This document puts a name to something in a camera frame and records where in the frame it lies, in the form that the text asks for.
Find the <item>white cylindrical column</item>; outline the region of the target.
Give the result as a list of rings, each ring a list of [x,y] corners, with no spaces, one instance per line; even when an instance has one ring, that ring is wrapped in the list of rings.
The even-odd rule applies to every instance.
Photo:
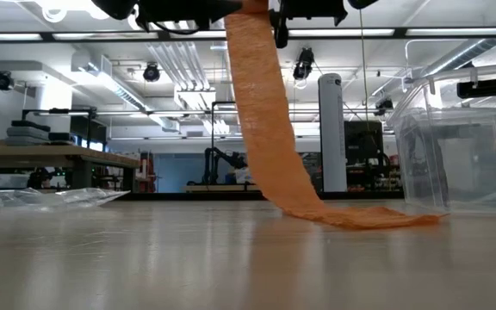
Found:
[[[342,79],[326,73],[318,79],[323,190],[346,192],[346,150]]]

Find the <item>orange elastic bandage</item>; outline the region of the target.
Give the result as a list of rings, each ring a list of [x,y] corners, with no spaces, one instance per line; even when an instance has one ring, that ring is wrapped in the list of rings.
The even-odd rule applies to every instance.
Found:
[[[325,205],[295,150],[269,0],[233,1],[241,5],[225,19],[233,89],[249,170],[263,196],[286,215],[351,230],[438,224],[434,214]]]

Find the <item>background black robot arms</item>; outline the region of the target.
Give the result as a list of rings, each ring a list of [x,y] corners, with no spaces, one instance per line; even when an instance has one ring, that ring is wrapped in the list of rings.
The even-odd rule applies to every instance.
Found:
[[[248,166],[239,152],[223,152],[215,146],[206,148],[204,151],[204,172],[201,180],[203,184],[214,185],[217,183],[220,161],[225,161],[236,170]]]

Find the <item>black aluminium rig frame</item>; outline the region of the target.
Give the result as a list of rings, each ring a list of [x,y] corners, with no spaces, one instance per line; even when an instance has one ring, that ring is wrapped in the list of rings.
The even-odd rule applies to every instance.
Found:
[[[318,193],[321,200],[403,200],[402,192],[330,192]],[[128,193],[118,201],[263,201],[259,191],[195,192],[195,193]]]

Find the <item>wooden top workbench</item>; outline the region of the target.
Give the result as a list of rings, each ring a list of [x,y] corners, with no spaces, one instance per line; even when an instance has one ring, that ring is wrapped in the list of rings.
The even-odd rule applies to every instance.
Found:
[[[73,189],[92,185],[92,169],[95,166],[122,168],[122,188],[131,190],[134,172],[139,168],[140,161],[81,146],[0,146],[0,169],[69,168]]]

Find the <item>black background rig frame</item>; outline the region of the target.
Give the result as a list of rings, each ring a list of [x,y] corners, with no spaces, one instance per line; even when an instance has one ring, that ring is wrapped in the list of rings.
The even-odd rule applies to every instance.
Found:
[[[234,104],[234,101],[215,101],[211,104],[211,152],[210,152],[210,178],[209,181],[211,184],[214,184],[214,178],[216,177],[216,172],[218,169],[218,165],[215,163],[215,110],[216,106],[226,105],[226,104]]]

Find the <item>clear plastic storage box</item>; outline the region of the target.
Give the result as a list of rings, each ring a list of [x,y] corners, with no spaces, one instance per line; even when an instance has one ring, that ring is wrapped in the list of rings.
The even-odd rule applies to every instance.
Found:
[[[496,65],[422,77],[387,118],[407,203],[496,213]]]

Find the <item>black equipment rack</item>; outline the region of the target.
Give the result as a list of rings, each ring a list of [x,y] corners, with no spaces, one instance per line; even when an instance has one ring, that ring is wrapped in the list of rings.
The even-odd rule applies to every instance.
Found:
[[[377,191],[391,170],[384,153],[379,121],[348,121],[344,124],[346,176],[349,192]]]

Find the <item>clear plastic bag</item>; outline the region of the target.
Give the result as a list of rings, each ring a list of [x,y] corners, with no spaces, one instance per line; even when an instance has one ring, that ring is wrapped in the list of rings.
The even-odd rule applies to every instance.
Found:
[[[0,211],[57,212],[74,208],[99,207],[120,198],[129,191],[84,188],[60,192],[40,192],[36,189],[0,190]]]

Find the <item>stack of grey pads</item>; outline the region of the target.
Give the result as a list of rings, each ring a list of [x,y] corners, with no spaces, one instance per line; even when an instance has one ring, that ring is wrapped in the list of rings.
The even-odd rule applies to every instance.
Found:
[[[70,133],[55,133],[46,125],[32,121],[12,121],[7,128],[4,142],[7,146],[38,146],[38,145],[74,145]]]

